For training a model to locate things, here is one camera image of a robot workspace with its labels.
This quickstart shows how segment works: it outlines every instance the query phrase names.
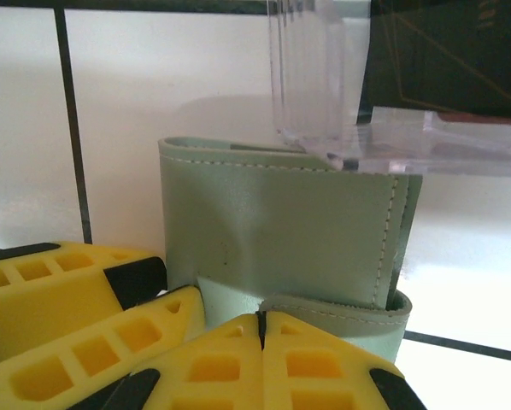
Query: folded leather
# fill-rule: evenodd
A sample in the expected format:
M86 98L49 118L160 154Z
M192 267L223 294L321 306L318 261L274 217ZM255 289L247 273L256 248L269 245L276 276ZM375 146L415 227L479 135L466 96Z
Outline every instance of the folded leather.
M332 316L311 310L379 323L394 316L420 177L338 172L300 152L199 138L159 144L170 286L198 284L209 325L264 300L322 328ZM344 323L332 333L396 355L401 325L379 327L396 340L381 343L363 322Z

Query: mint green leather wallet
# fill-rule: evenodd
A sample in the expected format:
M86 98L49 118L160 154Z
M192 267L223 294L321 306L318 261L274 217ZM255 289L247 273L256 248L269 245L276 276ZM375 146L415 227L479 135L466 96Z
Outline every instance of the mint green leather wallet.
M338 172L301 152L159 142L171 289L197 284L209 326L279 310L396 358L396 290L421 177Z

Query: leather strap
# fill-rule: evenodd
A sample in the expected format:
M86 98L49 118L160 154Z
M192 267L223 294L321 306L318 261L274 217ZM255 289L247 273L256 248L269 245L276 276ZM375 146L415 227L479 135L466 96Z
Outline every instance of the leather strap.
M199 138L159 144L170 286L198 284L210 325L265 300L396 356L410 308L396 282L420 177L338 172L301 152Z

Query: transparent plastic holder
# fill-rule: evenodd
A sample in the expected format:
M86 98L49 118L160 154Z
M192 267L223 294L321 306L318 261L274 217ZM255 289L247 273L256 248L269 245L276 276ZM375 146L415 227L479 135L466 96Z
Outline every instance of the transparent plastic holder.
M362 109L370 0L277 0L268 10L274 119L288 144L351 172L511 176L511 119Z

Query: stitching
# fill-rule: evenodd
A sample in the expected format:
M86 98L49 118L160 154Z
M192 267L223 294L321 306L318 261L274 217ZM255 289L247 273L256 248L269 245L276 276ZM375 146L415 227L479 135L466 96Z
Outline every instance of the stitching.
M246 167L246 168L262 168L262 169L279 169L281 171L300 171L305 173L340 173L335 169L325 168L305 168L305 167L281 167L277 165L263 165L263 164L245 164L243 162L226 162L226 161L197 161L197 160L184 160L182 158L173 158L172 156L162 156L168 160L177 162L187 162L190 164L204 164L204 165L225 165L229 167Z
M321 316L327 316L327 317L335 318L335 319L354 320L355 322L368 323L370 325L386 325L386 326L404 325L408 321L407 319L405 319L405 320L403 320L401 322L378 322L377 320L365 320L365 319L351 318L350 316L342 316L340 314L329 313L329 312L322 312L320 310L308 309L306 307L284 305L284 304L283 305L272 305L270 310L274 310L274 309L303 310L305 312L316 313L316 314L319 314Z
M396 196L396 187L398 186L398 177L394 178L392 184L391 199L389 200L389 208L386 211L385 230L383 232L383 239L381 240L381 255L379 257L379 265L377 266L377 278L375 279L375 286L373 287L372 308L375 307L375 300L377 299L377 290L381 282L381 272L383 270L383 260L385 258L386 239L389 235L389 228L391 226L391 213L392 205L394 204L394 197Z

